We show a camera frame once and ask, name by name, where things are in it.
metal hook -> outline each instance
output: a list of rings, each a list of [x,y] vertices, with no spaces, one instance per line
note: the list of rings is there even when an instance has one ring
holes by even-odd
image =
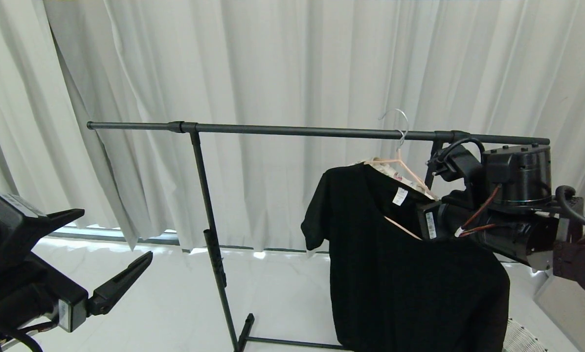
[[[408,120],[408,116],[406,116],[406,113],[404,112],[404,110],[401,110],[401,109],[398,109],[398,108],[390,109],[390,110],[386,111],[386,112],[385,112],[385,113],[382,115],[382,117],[378,118],[378,120],[382,120],[382,119],[383,119],[383,118],[384,118],[384,117],[385,117],[385,116],[386,116],[386,115],[387,115],[389,112],[391,112],[391,111],[395,111],[395,110],[396,110],[396,111],[399,111],[400,113],[402,113],[402,116],[404,116],[404,118],[406,119],[406,124],[407,124],[407,126],[406,126],[406,131],[405,131],[405,132],[404,132],[404,131],[402,131],[402,130],[400,130],[400,129],[396,129],[397,131],[399,131],[399,132],[401,132],[401,133],[402,133],[402,137],[400,138],[400,140],[399,140],[399,145],[398,145],[398,147],[397,147],[397,150],[399,150],[399,149],[400,149],[400,147],[402,147],[402,145],[404,145],[404,142],[405,142],[405,140],[406,140],[406,134],[408,134],[408,132],[409,132],[409,120]]]

black clothes rack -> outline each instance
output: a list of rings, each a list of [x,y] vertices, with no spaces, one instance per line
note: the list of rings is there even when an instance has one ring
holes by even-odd
[[[245,320],[243,330],[240,336],[236,336],[232,314],[227,301],[225,287],[227,279],[223,270],[223,259],[221,257],[221,247],[217,236],[216,223],[214,221],[214,210],[212,210],[212,199],[210,198],[210,189],[208,188],[207,178],[205,176],[205,165],[203,164],[203,153],[201,151],[201,141],[199,140],[200,132],[214,133],[236,133],[236,134],[277,134],[288,136],[329,136],[329,137],[346,137],[346,138],[369,138],[369,139],[399,139],[402,132],[397,130],[361,130],[361,129],[327,129],[320,127],[288,127],[288,126],[258,126],[258,125],[218,125],[211,123],[196,122],[169,122],[169,123],[123,123],[123,122],[88,122],[87,127],[91,130],[161,130],[176,133],[189,133],[192,142],[192,149],[195,153],[197,163],[197,173],[199,174],[199,183],[203,194],[205,204],[205,213],[207,215],[209,229],[203,232],[205,243],[207,245],[210,263],[216,279],[216,286],[219,290],[223,313],[227,322],[227,329],[232,340],[234,352],[242,352],[248,341],[262,343],[276,343],[280,345],[305,346],[315,348],[328,348],[332,350],[346,350],[340,345],[329,345],[324,343],[310,343],[304,341],[291,341],[284,339],[270,339],[250,336],[249,333],[255,321],[254,314],[250,313]],[[431,153],[434,155],[443,147],[443,143],[453,143],[463,138],[477,138],[482,143],[500,143],[500,144],[532,144],[538,143],[549,145],[548,138],[520,137],[520,136],[498,136],[491,134],[469,134],[462,131],[434,131],[420,132],[409,131],[406,140],[426,140],[431,141]],[[431,187],[433,174],[428,169],[425,176],[425,184]]]

black t-shirt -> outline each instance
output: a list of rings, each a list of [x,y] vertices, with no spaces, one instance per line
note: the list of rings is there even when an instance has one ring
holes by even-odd
[[[408,191],[401,203],[393,198]],[[430,200],[362,163],[325,172],[301,224],[308,250],[330,241],[337,338],[356,352],[500,352],[510,281],[468,238],[421,241]]]

floor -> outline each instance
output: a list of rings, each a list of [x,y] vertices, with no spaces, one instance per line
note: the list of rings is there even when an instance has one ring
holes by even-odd
[[[71,334],[54,329],[35,336],[45,352],[225,352],[231,343],[205,249],[181,252],[173,245],[45,238],[34,252],[92,293],[143,252],[154,260],[114,309],[90,317]],[[255,314],[252,336],[338,343],[331,319],[330,258],[299,252],[223,250],[227,294],[236,333]],[[510,316],[550,352],[576,352],[532,297],[544,273],[505,264],[512,281]],[[12,352],[22,352],[15,346]],[[250,342],[247,352],[326,350]]]

clothing tag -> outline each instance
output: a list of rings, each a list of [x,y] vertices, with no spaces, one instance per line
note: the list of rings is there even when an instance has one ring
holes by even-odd
[[[427,221],[427,232],[429,232],[429,239],[436,238],[436,225],[434,225],[434,214],[432,212],[425,213],[425,220]]]
[[[406,196],[408,196],[407,190],[402,188],[398,189],[397,194],[395,194],[395,198],[393,198],[393,203],[396,205],[401,205],[404,202]]]

